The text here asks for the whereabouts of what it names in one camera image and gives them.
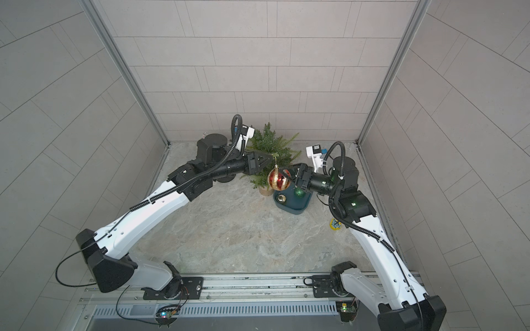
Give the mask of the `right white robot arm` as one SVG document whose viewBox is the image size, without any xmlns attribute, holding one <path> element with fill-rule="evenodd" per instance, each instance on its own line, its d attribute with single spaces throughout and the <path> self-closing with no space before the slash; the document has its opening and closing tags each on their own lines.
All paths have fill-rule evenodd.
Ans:
<svg viewBox="0 0 530 331">
<path fill-rule="evenodd" d="M 335 142 L 326 154 L 319 145 L 309 150 L 312 166 L 293 164 L 279 168 L 279 173 L 306 193 L 328 198 L 333 218 L 357 239 L 380 279 L 376 284 L 350 261 L 339 263 L 331 272 L 333 291 L 359 299 L 377 317 L 381 330 L 439 330 L 447 314 L 445 304 L 415 279 L 390 243 L 375 208 L 358 188 L 360 172 L 345 145 Z"/>
</svg>

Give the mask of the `red gold striped ornament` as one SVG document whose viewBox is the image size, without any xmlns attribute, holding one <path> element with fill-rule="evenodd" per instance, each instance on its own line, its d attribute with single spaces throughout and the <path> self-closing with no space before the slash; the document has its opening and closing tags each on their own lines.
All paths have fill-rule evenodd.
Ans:
<svg viewBox="0 0 530 331">
<path fill-rule="evenodd" d="M 283 175 L 280 171 L 280 167 L 275 160 L 274 168 L 269 172 L 267 176 L 267 183 L 272 190 L 283 191 L 290 186 L 290 179 Z"/>
</svg>

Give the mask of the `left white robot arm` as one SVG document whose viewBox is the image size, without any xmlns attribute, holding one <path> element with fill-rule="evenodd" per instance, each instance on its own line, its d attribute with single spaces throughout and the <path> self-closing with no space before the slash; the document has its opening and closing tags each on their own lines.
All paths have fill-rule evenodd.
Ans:
<svg viewBox="0 0 530 331">
<path fill-rule="evenodd" d="M 230 125 L 230 143 L 222 135 L 200 139 L 196 159 L 171 172 L 145 200 L 99 230 L 82 230 L 76 241 L 94 279 L 92 285 L 103 293 L 129 285 L 160 292 L 167 299 L 178 296 L 182 277 L 174 265 L 132 257 L 129 251 L 167 216 L 212 188 L 214 182 L 227 183 L 240 173 L 250 176 L 262 172 L 272 157 L 245 151 L 253 132 L 236 114 Z"/>
</svg>

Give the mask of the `gold ball ornament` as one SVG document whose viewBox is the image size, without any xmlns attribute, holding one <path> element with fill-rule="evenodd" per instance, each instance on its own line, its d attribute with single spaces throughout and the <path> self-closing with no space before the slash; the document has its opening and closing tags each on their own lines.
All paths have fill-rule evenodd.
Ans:
<svg viewBox="0 0 530 331">
<path fill-rule="evenodd" d="M 285 205 L 287 202 L 287 197 L 284 194 L 279 194 L 276 200 L 279 204 Z"/>
</svg>

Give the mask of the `green glitter ball ornament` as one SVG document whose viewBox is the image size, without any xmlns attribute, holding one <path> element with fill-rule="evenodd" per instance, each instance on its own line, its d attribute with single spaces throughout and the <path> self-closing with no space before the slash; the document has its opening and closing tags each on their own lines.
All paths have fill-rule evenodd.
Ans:
<svg viewBox="0 0 530 331">
<path fill-rule="evenodd" d="M 294 188 L 293 194 L 297 198 L 303 198 L 306 195 L 305 191 L 298 187 Z"/>
</svg>

